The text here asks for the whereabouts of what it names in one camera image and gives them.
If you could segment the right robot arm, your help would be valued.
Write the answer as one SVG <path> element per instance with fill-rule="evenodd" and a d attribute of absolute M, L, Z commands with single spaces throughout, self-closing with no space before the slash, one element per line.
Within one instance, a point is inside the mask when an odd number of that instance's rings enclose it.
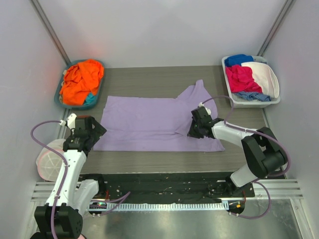
<path fill-rule="evenodd" d="M 243 128 L 221 118 L 213 119 L 204 105 L 191 114 L 189 137 L 224 140 L 243 149 L 246 164 L 225 179 L 225 191 L 229 196 L 238 196 L 247 184 L 274 176 L 276 170 L 289 163 L 287 153 L 269 128 Z"/>

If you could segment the lavender t-shirt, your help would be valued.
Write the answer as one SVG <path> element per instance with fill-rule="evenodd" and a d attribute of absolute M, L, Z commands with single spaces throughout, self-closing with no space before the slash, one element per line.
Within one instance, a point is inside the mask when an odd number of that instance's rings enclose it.
<path fill-rule="evenodd" d="M 217 106 L 202 80 L 188 86 L 176 98 L 108 96 L 100 124 L 107 130 L 95 151 L 224 151 L 217 139 L 188 137 L 192 114 L 199 103 L 216 118 Z"/>

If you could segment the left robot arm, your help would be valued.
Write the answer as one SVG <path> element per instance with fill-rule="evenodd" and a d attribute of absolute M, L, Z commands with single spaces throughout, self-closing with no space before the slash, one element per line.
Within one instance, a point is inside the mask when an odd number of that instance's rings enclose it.
<path fill-rule="evenodd" d="M 92 116 L 71 114 L 59 123 L 68 127 L 71 133 L 63 143 L 62 152 L 45 147 L 61 157 L 62 165 L 52 192 L 43 206 L 36 207 L 34 218 L 39 234 L 45 239 L 79 239 L 83 215 L 91 200 L 106 194 L 101 174 L 79 178 L 89 152 L 106 129 Z"/>

